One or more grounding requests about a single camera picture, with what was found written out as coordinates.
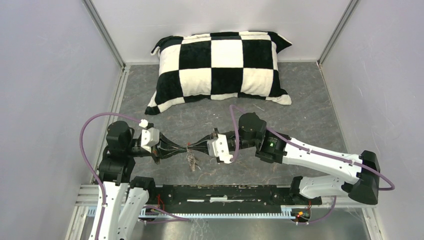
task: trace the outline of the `red wire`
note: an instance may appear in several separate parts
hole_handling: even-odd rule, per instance
[[[158,208],[161,208],[161,203],[162,203],[162,210],[165,211],[165,203],[164,203],[164,201],[162,201],[161,195],[158,194],[157,195],[157,207]]]

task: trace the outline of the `small object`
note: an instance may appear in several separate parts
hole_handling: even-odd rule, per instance
[[[146,119],[141,119],[138,125],[145,129],[148,124],[149,124],[149,121],[147,121]]]
[[[201,168],[197,164],[198,160],[191,150],[187,150],[187,161],[188,161],[188,167],[190,168],[190,171],[194,172],[196,170],[196,167],[198,167],[199,170],[201,170]]]

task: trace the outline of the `white bracket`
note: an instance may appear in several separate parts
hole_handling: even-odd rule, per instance
[[[218,134],[218,138],[207,141],[207,150],[209,156],[219,158],[225,164],[230,164],[233,155],[228,150],[227,136]]]
[[[299,193],[308,199],[321,196],[347,196],[348,193],[342,189],[343,184],[345,184],[345,181],[331,175],[304,176],[300,181]]]
[[[152,152],[152,147],[159,143],[159,130],[152,127],[141,132],[141,147]]]
[[[140,187],[131,188],[118,221],[117,239],[130,239],[143,206],[149,200],[149,192]]]
[[[103,182],[103,185],[106,189],[107,206],[104,208],[103,221],[101,222],[101,228],[100,233],[98,235],[98,239],[116,240],[118,229],[118,217],[121,210],[121,201],[124,197],[124,193],[127,191],[128,183],[121,183],[119,186],[116,186],[115,182],[105,181]],[[96,230],[100,218],[100,212],[102,208],[103,200],[99,186],[97,210],[94,216],[94,223],[91,229],[89,240],[95,239]]]
[[[358,154],[330,151],[324,148],[305,144],[295,138],[292,138],[290,141],[305,148],[312,149],[314,151],[345,158],[347,160],[354,161],[360,164],[362,163],[362,160],[359,158]],[[287,155],[283,156],[282,158],[282,163],[284,164],[299,165],[306,168],[314,169],[338,177],[349,184],[355,184],[359,180],[359,178],[357,177],[357,173],[360,173],[362,171],[362,168],[360,166],[352,165],[343,161],[310,153],[290,144],[287,144],[284,150],[287,152]]]

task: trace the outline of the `black and white pillow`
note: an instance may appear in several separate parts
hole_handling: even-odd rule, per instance
[[[145,114],[201,99],[255,98],[292,104],[280,87],[277,53],[292,43],[275,32],[217,32],[162,38],[159,79]]]

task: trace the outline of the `white panel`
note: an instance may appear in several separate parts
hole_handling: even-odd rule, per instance
[[[158,62],[161,38],[223,31],[274,31],[293,43],[279,61],[317,60],[349,0],[94,0],[127,63]]]
[[[350,151],[375,151],[396,185],[379,193],[387,240],[424,239],[403,208],[424,215],[423,9],[424,1],[360,1],[323,66]]]
[[[1,1],[0,33],[0,239],[64,239],[120,67],[78,0]]]

